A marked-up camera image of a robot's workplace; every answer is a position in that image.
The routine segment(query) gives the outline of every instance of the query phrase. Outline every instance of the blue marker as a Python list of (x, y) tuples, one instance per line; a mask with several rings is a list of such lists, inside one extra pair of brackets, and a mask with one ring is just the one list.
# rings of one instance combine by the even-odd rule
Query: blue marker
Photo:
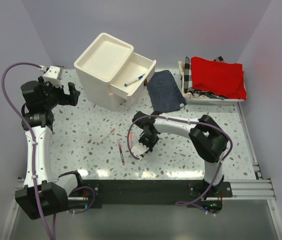
[(141, 76), (139, 76), (139, 77), (136, 77), (135, 79), (133, 79), (133, 80), (131, 80), (131, 81), (128, 81), (127, 83), (124, 84), (124, 86), (126, 86), (126, 87), (127, 87), (127, 86), (130, 86), (131, 84), (133, 84), (133, 83), (135, 83), (135, 82), (141, 80), (144, 75), (145, 75), (145, 74), (143, 74), (143, 75), (141, 75)]

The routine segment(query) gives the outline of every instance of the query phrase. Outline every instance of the open drawer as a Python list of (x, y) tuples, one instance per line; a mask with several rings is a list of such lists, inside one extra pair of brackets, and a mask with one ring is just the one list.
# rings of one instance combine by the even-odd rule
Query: open drawer
[[(139, 54), (133, 53), (124, 68), (117, 77), (111, 82), (110, 91), (124, 99), (127, 103), (132, 104), (144, 89), (144, 80), (149, 81), (155, 71), (155, 60), (149, 60)], [(129, 86), (125, 83), (143, 75), (143, 78)]]

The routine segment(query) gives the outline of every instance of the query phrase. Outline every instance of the marker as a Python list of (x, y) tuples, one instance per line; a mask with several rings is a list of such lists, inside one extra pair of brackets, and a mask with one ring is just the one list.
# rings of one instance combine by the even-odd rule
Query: marker
[(141, 76), (139, 76), (139, 77), (136, 77), (135, 79), (133, 79), (133, 80), (131, 80), (131, 81), (128, 81), (127, 83), (124, 84), (124, 86), (126, 86), (126, 87), (127, 87), (127, 86), (130, 86), (131, 84), (133, 84), (133, 83), (135, 83), (135, 82), (141, 80), (144, 75), (145, 75), (145, 74), (143, 74), (143, 75), (141, 75)]
[(111, 133), (114, 132), (114, 131), (115, 131), (115, 128), (112, 128), (111, 131), (110, 131), (107, 135), (105, 135), (104, 138), (102, 138), (101, 141), (98, 141), (98, 142), (97, 142), (97, 145), (101, 144), (104, 140), (106, 140), (107, 137), (110, 136)]
[(123, 165), (125, 165), (124, 157), (123, 157), (123, 152), (122, 152), (122, 146), (121, 146), (120, 140), (117, 140), (117, 143), (119, 145), (119, 150), (120, 150), (120, 155), (121, 155), (122, 163), (123, 163)]

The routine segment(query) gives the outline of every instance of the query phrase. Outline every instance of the white storage box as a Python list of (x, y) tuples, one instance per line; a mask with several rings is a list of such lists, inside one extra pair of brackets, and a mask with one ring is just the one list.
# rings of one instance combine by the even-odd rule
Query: white storage box
[(185, 93), (184, 92), (184, 62), (179, 61), (179, 70), (180, 70), (180, 76), (182, 79), (182, 95), (185, 98), (185, 102), (187, 104), (198, 104), (198, 105), (232, 105), (233, 103), (237, 102), (243, 102), (243, 99), (215, 99), (215, 98), (201, 98), (201, 97), (194, 97), (190, 92)]
[[(155, 60), (134, 53), (134, 47), (107, 33), (101, 33), (75, 61), (74, 67), (87, 99), (114, 111), (123, 101), (132, 104), (155, 71)], [(125, 83), (143, 75), (127, 87)]]

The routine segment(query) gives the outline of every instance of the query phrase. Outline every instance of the cable connector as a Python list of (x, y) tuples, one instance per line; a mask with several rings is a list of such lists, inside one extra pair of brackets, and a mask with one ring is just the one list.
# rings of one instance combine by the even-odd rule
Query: cable connector
[(46, 66), (43, 66), (43, 65), (39, 65), (41, 68), (39, 68), (40, 71), (42, 72), (46, 72), (47, 71), (47, 67)]

